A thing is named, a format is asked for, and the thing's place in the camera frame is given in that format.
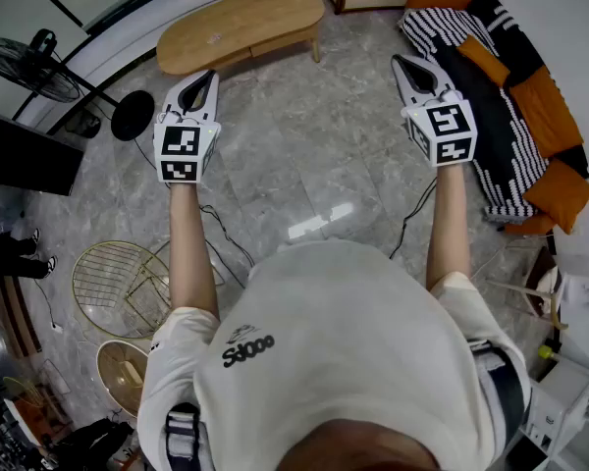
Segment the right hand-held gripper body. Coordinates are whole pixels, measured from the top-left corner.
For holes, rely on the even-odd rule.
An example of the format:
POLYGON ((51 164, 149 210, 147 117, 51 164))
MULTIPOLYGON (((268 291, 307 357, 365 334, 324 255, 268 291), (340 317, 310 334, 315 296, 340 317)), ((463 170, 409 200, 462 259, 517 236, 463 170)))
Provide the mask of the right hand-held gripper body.
POLYGON ((402 109, 409 139, 434 168, 469 162, 474 157, 477 127, 470 102, 454 89, 420 105, 402 109))

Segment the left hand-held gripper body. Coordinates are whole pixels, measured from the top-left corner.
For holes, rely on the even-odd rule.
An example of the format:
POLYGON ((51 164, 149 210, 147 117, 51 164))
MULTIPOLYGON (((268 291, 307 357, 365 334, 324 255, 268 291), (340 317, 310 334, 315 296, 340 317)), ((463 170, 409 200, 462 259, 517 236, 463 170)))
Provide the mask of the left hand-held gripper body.
POLYGON ((200 183, 221 132, 217 122, 194 119, 174 121, 168 113, 154 127, 153 149, 157 176, 162 183, 200 183))

